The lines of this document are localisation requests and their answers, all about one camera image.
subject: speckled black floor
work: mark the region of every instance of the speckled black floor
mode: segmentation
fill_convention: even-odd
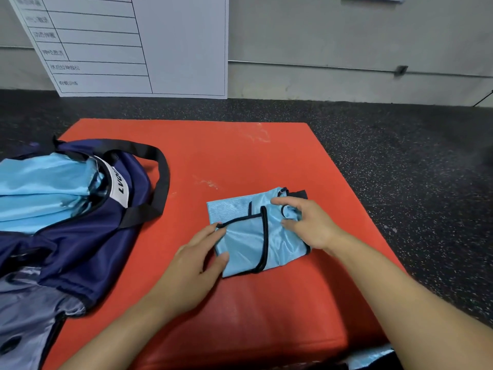
[[[493,109],[0,91],[0,158],[84,117],[306,122],[408,272],[493,327]]]

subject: gray fabric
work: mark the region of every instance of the gray fabric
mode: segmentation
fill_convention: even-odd
[[[37,268],[26,267],[0,279],[0,348],[21,336],[17,347],[0,355],[2,370],[37,370],[56,315],[84,312],[77,298],[36,284],[37,274]]]

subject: forearm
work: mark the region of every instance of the forearm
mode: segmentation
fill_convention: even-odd
[[[334,242],[328,252],[352,276],[406,370],[491,366],[493,330],[350,235]]]
[[[86,344],[60,370],[124,370],[145,344],[173,318],[166,306],[145,296]]]

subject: navy blue bag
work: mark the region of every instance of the navy blue bag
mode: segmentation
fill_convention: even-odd
[[[106,296],[140,225],[163,213],[168,195],[168,164],[153,146],[94,139],[57,141],[56,151],[73,159],[94,157],[108,190],[89,211],[34,235],[0,232],[2,369],[42,366],[65,317],[86,314]],[[134,156],[158,162],[150,202],[149,178]]]

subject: right hand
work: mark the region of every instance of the right hand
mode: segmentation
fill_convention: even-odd
[[[301,240],[312,248],[327,249],[338,238],[347,235],[324,210],[313,200],[298,197],[275,197],[271,199],[274,205],[289,205],[301,211],[302,219],[295,221],[283,219],[282,226],[293,231]]]

